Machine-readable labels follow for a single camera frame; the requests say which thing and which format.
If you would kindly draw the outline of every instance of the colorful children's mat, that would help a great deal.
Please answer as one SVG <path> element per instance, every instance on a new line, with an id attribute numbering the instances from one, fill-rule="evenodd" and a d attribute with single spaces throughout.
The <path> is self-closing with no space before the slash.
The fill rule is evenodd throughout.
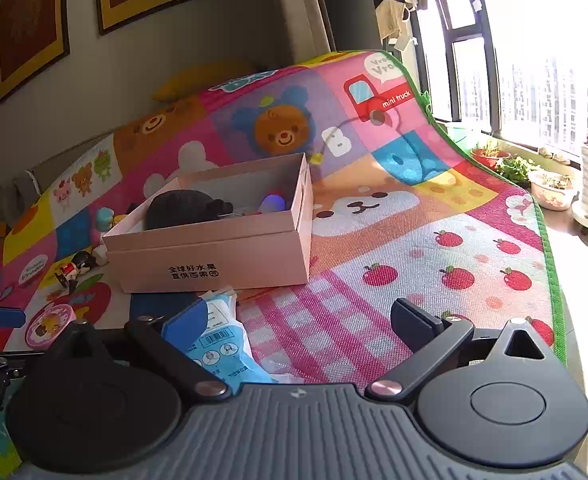
<path id="1" fill-rule="evenodd" d="M 180 170 L 293 152 L 308 154 L 314 183 L 311 280 L 245 290 L 237 309 L 265 370 L 363 388 L 411 353 L 389 322 L 399 297 L 482 328 L 529 316 L 565 359 L 538 206 L 461 152 L 384 52 L 334 52 L 232 80 L 99 142 L 4 240 L 0 306 L 21 307 L 27 324 L 0 329 L 0 351 L 28 349 L 25 328 L 50 304 L 72 305 L 97 328 L 141 312 L 140 295 L 124 294 L 109 265 L 84 275 L 73 294 L 54 277 L 95 243 L 99 208 L 124 214 Z M 16 460 L 3 431 L 0 478 Z"/>

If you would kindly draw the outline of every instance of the ribbed gray panel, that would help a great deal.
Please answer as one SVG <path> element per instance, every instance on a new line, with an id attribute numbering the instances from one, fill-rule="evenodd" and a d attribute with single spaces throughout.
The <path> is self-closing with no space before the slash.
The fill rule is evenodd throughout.
<path id="1" fill-rule="evenodd" d="M 461 438 L 465 428 L 461 428 Z M 498 474 L 427 444 L 407 412 L 360 397 L 352 384 L 247 384 L 222 405 L 199 406 L 162 450 L 92 476 L 33 465 L 17 480 L 580 480 L 574 466 Z"/>

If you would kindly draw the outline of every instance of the green mat border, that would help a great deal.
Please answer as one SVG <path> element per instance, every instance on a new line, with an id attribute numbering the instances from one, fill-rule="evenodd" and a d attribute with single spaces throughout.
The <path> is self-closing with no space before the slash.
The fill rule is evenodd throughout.
<path id="1" fill-rule="evenodd" d="M 436 119 L 434 119 L 434 116 L 431 114 L 429 97 L 427 96 L 427 92 L 425 92 L 424 94 L 421 94 L 418 91 L 418 88 L 416 88 L 416 85 L 414 84 L 414 81 L 411 78 L 410 73 L 404 67 L 404 65 L 399 60 L 397 60 L 394 56 L 392 56 L 389 52 L 386 52 L 384 50 L 379 50 L 379 51 L 373 50 L 372 51 L 372 53 L 375 53 L 375 52 L 380 52 L 382 54 L 385 54 L 387 56 L 387 58 L 395 66 L 397 66 L 401 70 L 401 72 L 403 72 L 403 75 L 405 75 L 405 79 L 407 79 L 407 82 L 410 84 L 411 90 L 413 91 L 413 93 L 416 97 L 416 100 L 418 101 L 418 104 L 421 107 L 421 110 L 423 111 L 423 113 L 427 117 L 429 124 L 431 124 L 431 126 L 433 126 L 436 129 L 436 131 L 439 133 L 439 135 L 443 139 L 445 139 L 445 141 L 457 153 L 459 153 L 461 156 L 463 156 L 463 158 L 465 158 L 465 160 L 468 160 L 469 162 L 474 164 L 477 168 L 481 168 L 482 170 L 487 171 L 488 173 L 492 174 L 493 176 L 496 176 L 496 177 L 500 178 L 501 180 L 508 182 L 509 184 L 512 184 L 512 186 L 514 186 L 514 187 L 519 187 L 519 186 L 516 186 L 516 184 L 507 180 L 506 178 L 502 177 L 498 173 L 490 170 L 486 166 L 483 166 L 481 163 L 477 162 L 476 160 L 474 160 L 474 158 L 472 158 L 466 152 L 464 152 L 452 140 L 452 138 L 450 138 L 450 136 L 448 136 L 448 134 L 445 132 L 445 130 L 443 130 L 442 126 L 440 126 L 440 124 L 437 123 Z M 538 221 L 538 230 L 540 232 L 540 238 L 543 243 L 543 255 L 545 256 L 545 266 L 546 266 L 546 270 L 548 273 L 549 295 L 550 295 L 550 298 L 552 301 L 552 330 L 554 331 L 554 353 L 556 354 L 556 356 L 561 360 L 561 362 L 564 365 L 567 365 L 567 355 L 566 355 L 566 347 L 565 347 L 565 344 L 566 344 L 566 341 L 565 341 L 565 313 L 564 313 L 564 308 L 563 308 L 563 297 L 561 294 L 561 287 L 560 287 L 560 284 L 558 283 L 558 275 L 556 273 L 556 265 L 554 264 L 554 256 L 552 255 L 552 248 L 549 244 L 548 229 L 545 226 L 543 212 L 541 211 L 540 206 L 536 202 L 534 203 L 534 210 L 536 212 L 536 220 Z"/>

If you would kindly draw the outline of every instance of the yellow cushion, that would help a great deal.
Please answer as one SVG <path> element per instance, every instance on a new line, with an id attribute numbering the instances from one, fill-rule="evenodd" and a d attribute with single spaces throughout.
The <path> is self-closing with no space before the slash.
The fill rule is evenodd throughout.
<path id="1" fill-rule="evenodd" d="M 213 63 L 193 65 L 177 73 L 153 95 L 154 101 L 172 102 L 211 88 L 218 84 L 257 72 L 248 61 L 225 59 Z"/>

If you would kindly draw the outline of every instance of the cardboard box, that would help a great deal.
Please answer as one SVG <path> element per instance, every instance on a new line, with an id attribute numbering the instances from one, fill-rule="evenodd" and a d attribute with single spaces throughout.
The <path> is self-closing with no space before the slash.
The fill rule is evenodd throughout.
<path id="1" fill-rule="evenodd" d="M 196 189 L 250 211 L 277 190 L 289 209 L 145 231 L 151 201 L 172 189 Z M 309 167 L 296 153 L 181 174 L 103 239 L 126 292 L 298 285 L 309 280 L 313 208 Z"/>

